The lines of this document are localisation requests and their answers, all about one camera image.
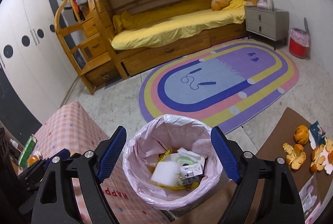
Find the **green medicine box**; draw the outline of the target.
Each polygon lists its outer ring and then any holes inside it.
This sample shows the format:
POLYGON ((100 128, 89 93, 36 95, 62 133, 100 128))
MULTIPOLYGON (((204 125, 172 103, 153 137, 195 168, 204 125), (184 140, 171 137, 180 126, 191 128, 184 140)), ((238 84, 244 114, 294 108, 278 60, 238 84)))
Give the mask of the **green medicine box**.
POLYGON ((18 159, 18 165, 19 167, 21 168, 24 168, 26 167, 26 163, 30 157, 30 154, 33 152, 34 150, 34 147, 36 145, 36 138, 34 135, 31 135, 29 138, 28 138, 28 141, 26 142, 20 156, 19 156, 19 159, 18 159))

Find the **white milk carton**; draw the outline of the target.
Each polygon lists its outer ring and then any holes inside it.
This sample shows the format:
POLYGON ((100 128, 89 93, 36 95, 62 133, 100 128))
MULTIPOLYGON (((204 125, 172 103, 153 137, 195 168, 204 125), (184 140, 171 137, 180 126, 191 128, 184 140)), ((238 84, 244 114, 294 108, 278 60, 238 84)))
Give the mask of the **white milk carton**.
POLYGON ((182 185, 200 183, 204 176, 205 159, 194 164, 179 163, 182 185))

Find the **white foam block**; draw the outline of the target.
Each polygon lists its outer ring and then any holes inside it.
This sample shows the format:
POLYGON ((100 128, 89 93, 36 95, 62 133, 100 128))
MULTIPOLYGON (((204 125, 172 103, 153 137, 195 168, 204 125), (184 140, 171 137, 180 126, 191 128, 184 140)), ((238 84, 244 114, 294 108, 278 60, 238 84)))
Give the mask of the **white foam block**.
POLYGON ((151 181, 167 187, 176 187, 180 180, 180 166, 173 161, 158 162, 151 181))

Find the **pink lined trash bin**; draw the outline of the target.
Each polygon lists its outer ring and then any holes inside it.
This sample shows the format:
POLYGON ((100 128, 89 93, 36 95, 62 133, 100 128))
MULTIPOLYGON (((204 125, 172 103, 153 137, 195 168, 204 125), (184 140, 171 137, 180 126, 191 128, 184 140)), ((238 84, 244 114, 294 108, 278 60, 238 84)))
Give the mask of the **pink lined trash bin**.
POLYGON ((211 143, 211 127, 201 121, 165 114, 147 123, 124 148, 122 168, 134 192, 158 210, 183 210, 202 200, 219 182, 222 165, 211 143), (176 187, 153 183, 159 155, 164 161, 194 164, 205 159, 200 183, 176 187))

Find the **red trash bin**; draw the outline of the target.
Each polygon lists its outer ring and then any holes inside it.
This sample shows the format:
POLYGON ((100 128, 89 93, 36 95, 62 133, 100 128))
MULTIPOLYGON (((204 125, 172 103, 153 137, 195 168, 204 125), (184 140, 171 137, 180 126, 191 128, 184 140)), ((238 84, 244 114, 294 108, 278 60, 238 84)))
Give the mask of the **red trash bin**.
POLYGON ((298 29, 290 29, 289 52, 298 58, 307 56, 308 48, 310 47, 311 37, 308 32, 298 29))

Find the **pink checkered tablecloth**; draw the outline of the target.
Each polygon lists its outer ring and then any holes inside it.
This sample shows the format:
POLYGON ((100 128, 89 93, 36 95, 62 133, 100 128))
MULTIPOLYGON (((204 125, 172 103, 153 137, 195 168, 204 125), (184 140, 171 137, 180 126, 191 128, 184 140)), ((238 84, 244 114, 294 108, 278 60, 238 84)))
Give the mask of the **pink checkered tablecloth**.
POLYGON ((97 179, 97 146, 111 138, 78 102, 64 105, 36 134, 43 157, 68 149, 48 165, 33 207, 33 223, 168 223, 138 200, 118 158, 108 179, 97 179))

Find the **yellow mesh net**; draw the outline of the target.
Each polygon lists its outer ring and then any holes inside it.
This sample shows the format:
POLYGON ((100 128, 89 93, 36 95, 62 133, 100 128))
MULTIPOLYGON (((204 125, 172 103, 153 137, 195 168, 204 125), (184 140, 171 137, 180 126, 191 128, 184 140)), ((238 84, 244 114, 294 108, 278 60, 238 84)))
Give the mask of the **yellow mesh net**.
POLYGON ((166 152, 159 155, 159 161, 164 161, 167 156, 172 153, 172 149, 167 150, 166 152))

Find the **rainbow oval rug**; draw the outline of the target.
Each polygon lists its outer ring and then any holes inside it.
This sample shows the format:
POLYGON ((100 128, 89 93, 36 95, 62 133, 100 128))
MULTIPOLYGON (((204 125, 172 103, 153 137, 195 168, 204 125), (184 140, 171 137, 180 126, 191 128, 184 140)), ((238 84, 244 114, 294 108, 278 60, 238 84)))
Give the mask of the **rainbow oval rug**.
POLYGON ((255 40, 233 40, 164 63, 143 81, 145 121, 163 114, 198 119, 228 133, 281 98, 299 69, 281 51, 255 40))

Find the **orange peel pile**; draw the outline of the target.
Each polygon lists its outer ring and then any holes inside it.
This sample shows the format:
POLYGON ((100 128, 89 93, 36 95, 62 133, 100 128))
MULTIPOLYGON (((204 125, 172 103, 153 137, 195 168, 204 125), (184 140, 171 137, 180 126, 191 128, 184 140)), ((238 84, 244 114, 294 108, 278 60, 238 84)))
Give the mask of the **orange peel pile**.
POLYGON ((282 148, 287 154, 285 162, 291 167, 292 170, 299 170, 307 158, 303 146, 299 144, 291 146, 288 143, 284 143, 282 148))

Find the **whole mandarin orange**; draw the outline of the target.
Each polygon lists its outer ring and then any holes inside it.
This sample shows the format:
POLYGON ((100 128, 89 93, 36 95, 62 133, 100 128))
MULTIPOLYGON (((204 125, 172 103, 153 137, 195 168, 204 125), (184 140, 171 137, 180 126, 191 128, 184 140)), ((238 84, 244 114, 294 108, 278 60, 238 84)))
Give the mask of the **whole mandarin orange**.
POLYGON ((309 130, 305 125, 299 125, 293 135, 297 144, 305 145, 309 141, 309 130))

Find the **wooden stair drawers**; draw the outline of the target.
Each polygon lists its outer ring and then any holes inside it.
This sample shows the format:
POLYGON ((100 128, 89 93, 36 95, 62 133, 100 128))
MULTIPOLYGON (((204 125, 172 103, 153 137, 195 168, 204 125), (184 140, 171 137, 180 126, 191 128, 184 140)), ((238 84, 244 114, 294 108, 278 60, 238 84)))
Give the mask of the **wooden stair drawers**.
POLYGON ((55 32, 67 58, 90 94, 119 75, 109 53, 107 40, 99 32, 90 10, 82 12, 75 0, 64 0, 55 13, 55 32), (60 22, 67 4, 72 7, 76 18, 73 25, 60 22))

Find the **yellow bed sheet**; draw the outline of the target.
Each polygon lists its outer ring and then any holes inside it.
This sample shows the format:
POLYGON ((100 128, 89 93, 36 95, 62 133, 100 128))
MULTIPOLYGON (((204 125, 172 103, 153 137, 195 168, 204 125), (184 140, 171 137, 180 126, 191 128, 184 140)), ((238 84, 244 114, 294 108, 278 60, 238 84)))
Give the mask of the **yellow bed sheet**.
POLYGON ((125 30, 114 37, 111 45, 116 51, 157 48, 195 36, 204 30, 230 24, 239 25, 245 20, 246 4, 244 0, 231 0, 230 4, 220 11, 206 9, 125 30))

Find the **grey nightstand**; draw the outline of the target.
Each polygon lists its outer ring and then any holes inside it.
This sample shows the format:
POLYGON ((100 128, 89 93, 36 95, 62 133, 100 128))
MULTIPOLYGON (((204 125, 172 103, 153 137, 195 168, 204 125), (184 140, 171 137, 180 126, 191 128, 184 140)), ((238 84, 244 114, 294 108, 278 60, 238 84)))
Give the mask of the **grey nightstand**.
POLYGON ((263 9, 254 5, 244 7, 246 15, 246 30, 249 33, 267 38, 275 43, 283 41, 287 44, 290 19, 289 12, 275 9, 263 9))

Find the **orange plush toy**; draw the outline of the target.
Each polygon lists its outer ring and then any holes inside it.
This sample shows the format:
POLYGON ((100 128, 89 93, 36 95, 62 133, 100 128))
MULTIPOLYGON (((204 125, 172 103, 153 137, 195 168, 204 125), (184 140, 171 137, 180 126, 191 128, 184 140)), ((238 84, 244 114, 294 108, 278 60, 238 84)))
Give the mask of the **orange plush toy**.
POLYGON ((228 6, 230 0, 212 0, 211 9, 212 11, 220 11, 222 8, 228 6))

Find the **wooden bunk bed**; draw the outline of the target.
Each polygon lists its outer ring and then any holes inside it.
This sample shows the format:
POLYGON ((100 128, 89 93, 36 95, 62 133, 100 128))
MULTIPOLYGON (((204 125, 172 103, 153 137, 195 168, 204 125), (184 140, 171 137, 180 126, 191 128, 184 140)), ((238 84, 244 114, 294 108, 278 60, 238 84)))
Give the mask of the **wooden bunk bed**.
POLYGON ((239 25, 230 24, 204 30, 195 36, 179 39, 163 47, 116 51, 111 41, 117 34, 167 18, 211 9, 212 0, 133 0, 117 8, 112 6, 110 0, 87 0, 87 2, 99 32, 107 40, 112 61, 119 71, 118 76, 123 79, 167 61, 206 49, 223 40, 234 40, 246 34, 243 22, 239 25))

